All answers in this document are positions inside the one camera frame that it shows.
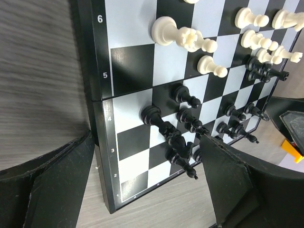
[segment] wooden floor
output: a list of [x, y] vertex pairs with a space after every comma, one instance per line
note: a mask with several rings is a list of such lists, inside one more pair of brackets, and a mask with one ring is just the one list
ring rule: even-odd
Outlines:
[[[88, 128], [83, 83], [67, 0], [0, 1], [0, 170], [45, 154]], [[304, 35], [295, 50], [304, 52]], [[275, 95], [304, 97], [303, 64]], [[283, 141], [272, 123], [255, 132], [260, 144], [235, 147], [278, 164]], [[202, 165], [199, 180], [181, 175], [113, 215], [103, 203], [94, 158], [78, 227], [207, 228], [215, 216]]]

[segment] yellow object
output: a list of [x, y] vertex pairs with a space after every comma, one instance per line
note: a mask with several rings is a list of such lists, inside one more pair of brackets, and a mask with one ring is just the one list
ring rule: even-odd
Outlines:
[[281, 145], [281, 148], [290, 155], [294, 156], [295, 163], [299, 163], [304, 159], [304, 157], [295, 149], [295, 147], [292, 146], [292, 144], [289, 143], [287, 139], [284, 140]]

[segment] board number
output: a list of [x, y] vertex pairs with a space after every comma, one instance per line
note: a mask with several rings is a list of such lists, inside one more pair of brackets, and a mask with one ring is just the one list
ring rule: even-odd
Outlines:
[[98, 15], [97, 20], [98, 20], [98, 23], [102, 23], [104, 21], [103, 16]]

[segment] chess piece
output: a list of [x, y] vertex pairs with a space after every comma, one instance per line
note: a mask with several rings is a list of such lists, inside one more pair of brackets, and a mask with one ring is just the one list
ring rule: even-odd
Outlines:
[[203, 127], [203, 123], [196, 117], [192, 116], [191, 109], [182, 108], [176, 115], [180, 123], [189, 123], [194, 129], [200, 129]]
[[303, 57], [302, 52], [288, 52], [286, 49], [281, 45], [275, 51], [272, 52], [272, 56], [280, 56], [281, 58], [288, 58], [293, 63], [300, 62], [301, 58]]
[[195, 4], [197, 3], [199, 0], [184, 0], [186, 3], [190, 3], [190, 4]]
[[213, 73], [218, 77], [226, 77], [228, 70], [223, 66], [218, 66], [214, 63], [211, 56], [203, 56], [198, 63], [198, 71], [202, 74]]
[[246, 78], [248, 81], [260, 80], [260, 82], [268, 83], [271, 80], [269, 75], [262, 75], [257, 70], [246, 71]]
[[176, 152], [185, 159], [192, 156], [193, 143], [186, 144], [185, 138], [170, 122], [163, 121], [160, 108], [150, 105], [143, 109], [141, 119], [145, 125], [155, 125], [159, 128], [159, 133], [165, 138], [166, 142], [172, 146]]
[[265, 114], [264, 112], [262, 112], [258, 107], [255, 107], [255, 105], [253, 103], [247, 104], [245, 106], [244, 112], [246, 114], [255, 115], [264, 121], [270, 120], [269, 116], [267, 114]]
[[217, 50], [218, 44], [214, 40], [204, 39], [200, 31], [182, 27], [177, 29], [176, 22], [171, 17], [160, 17], [152, 26], [152, 38], [155, 43], [167, 46], [173, 41], [189, 52], [198, 49], [213, 53]]
[[241, 8], [235, 18], [235, 25], [239, 29], [253, 24], [254, 26], [265, 27], [269, 23], [269, 17], [266, 15], [255, 16], [250, 8]]
[[198, 108], [201, 104], [200, 100], [194, 96], [191, 96], [189, 93], [189, 89], [180, 84], [178, 85], [172, 92], [172, 99], [177, 103], [187, 102], [192, 108]]
[[251, 135], [250, 133], [248, 133], [248, 132], [245, 131], [244, 126], [241, 123], [239, 123], [238, 125], [236, 125], [235, 127], [233, 127], [231, 131], [234, 134], [236, 134], [236, 135], [242, 135], [242, 136], [244, 136], [251, 143], [257, 143], [257, 144], [260, 143], [254, 135]]
[[217, 126], [217, 132], [220, 134], [227, 134], [231, 139], [235, 139], [237, 137], [237, 134], [230, 131], [225, 122], [219, 123], [219, 125]]
[[230, 105], [226, 109], [225, 115], [226, 116], [235, 116], [240, 121], [245, 121], [246, 120], [246, 116], [242, 112], [238, 111], [233, 104]]
[[254, 30], [248, 30], [244, 33], [241, 39], [241, 45], [245, 48], [251, 48], [252, 50], [265, 48], [273, 51], [279, 47], [277, 42], [263, 37], [262, 33], [256, 34]]
[[266, 49], [261, 49], [256, 54], [257, 59], [261, 62], [270, 62], [272, 64], [280, 64], [283, 59], [280, 56], [270, 55]]
[[304, 28], [304, 13], [289, 13], [287, 10], [282, 9], [276, 13], [272, 21], [272, 27], [275, 29], [281, 27], [286, 29], [293, 26], [297, 32]]
[[186, 162], [175, 151], [171, 151], [166, 157], [171, 164], [181, 166], [182, 170], [186, 172], [188, 177], [198, 180], [196, 170], [190, 166], [189, 162]]

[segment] black pawn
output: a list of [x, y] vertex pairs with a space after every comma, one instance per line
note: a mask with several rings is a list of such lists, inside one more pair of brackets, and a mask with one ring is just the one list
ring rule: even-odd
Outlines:
[[180, 123], [189, 123], [195, 129], [200, 129], [203, 127], [203, 123], [196, 117], [192, 116], [191, 109], [182, 108], [176, 115]]
[[258, 107], [255, 107], [255, 105], [253, 103], [247, 104], [245, 106], [244, 112], [246, 114], [255, 115], [264, 121], [270, 120], [269, 116], [267, 114], [265, 114], [264, 112], [262, 112]]
[[223, 133], [223, 134], [227, 134], [231, 139], [235, 139], [238, 135], [232, 131], [229, 130], [227, 124], [225, 122], [221, 122], [218, 126], [217, 126], [217, 132], [218, 133]]
[[178, 86], [172, 93], [172, 98], [177, 103], [187, 102], [192, 108], [198, 108], [201, 102], [194, 96], [191, 96], [189, 93], [189, 89], [184, 85]]
[[246, 63], [247, 70], [257, 70], [260, 74], [265, 74], [272, 69], [272, 65], [269, 62], [260, 63], [256, 56], [252, 56]]
[[256, 79], [258, 79], [264, 83], [270, 82], [271, 79], [269, 75], [262, 75], [257, 70], [247, 71], [246, 78], [248, 81], [255, 81]]
[[230, 105], [227, 108], [225, 115], [226, 116], [235, 116], [240, 121], [246, 120], [246, 116], [242, 112], [239, 112], [234, 105]]

